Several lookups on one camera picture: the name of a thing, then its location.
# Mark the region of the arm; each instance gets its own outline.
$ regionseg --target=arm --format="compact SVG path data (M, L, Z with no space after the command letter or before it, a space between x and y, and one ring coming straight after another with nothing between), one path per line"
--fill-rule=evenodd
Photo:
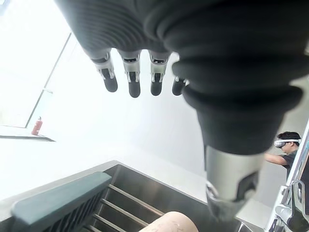
M283 166L288 164L283 157L271 155L271 154L268 154L268 153L265 154L265 160L268 161L268 162L283 165Z

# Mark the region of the person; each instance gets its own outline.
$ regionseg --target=person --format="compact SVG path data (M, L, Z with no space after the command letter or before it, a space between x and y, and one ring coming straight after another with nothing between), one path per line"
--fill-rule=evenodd
M279 140L275 141L275 146L281 148L285 155L272 155L269 153L265 154L265 160L274 164L278 164L286 168L287 175L290 174L292 164L297 154L300 136L297 132L286 131L277 136ZM301 176L301 181L305 184L305 213L309 215L309 159L307 160L305 169Z

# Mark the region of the black fingertip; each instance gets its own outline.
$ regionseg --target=black fingertip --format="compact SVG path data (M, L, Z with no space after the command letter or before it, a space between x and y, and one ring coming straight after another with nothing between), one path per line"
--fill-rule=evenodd
M175 96L179 96L182 94L183 92L183 88L185 87L185 83L183 81L175 81L173 83L173 87L172 87L172 93Z
M113 79L105 79L104 85L106 89L112 93L116 92L116 90L118 89L118 83L117 83L116 77L114 77Z
M129 83L129 93L131 97L137 98L140 95L140 82Z
M158 96L162 91L162 82L151 82L150 91L152 95Z

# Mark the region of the black hair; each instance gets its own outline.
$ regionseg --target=black hair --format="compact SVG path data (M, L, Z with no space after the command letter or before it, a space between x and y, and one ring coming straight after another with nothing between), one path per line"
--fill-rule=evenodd
M297 132L283 132L281 134L278 134L278 139L301 139L299 134Z

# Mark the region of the red fire extinguisher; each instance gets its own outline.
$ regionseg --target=red fire extinguisher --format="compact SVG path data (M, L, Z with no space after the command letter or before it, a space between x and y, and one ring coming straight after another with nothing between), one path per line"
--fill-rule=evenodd
M34 125L34 128L31 132L31 134L33 135L38 135L40 129L41 129L41 126L42 126L43 122L41 120L41 117L36 121L35 125Z

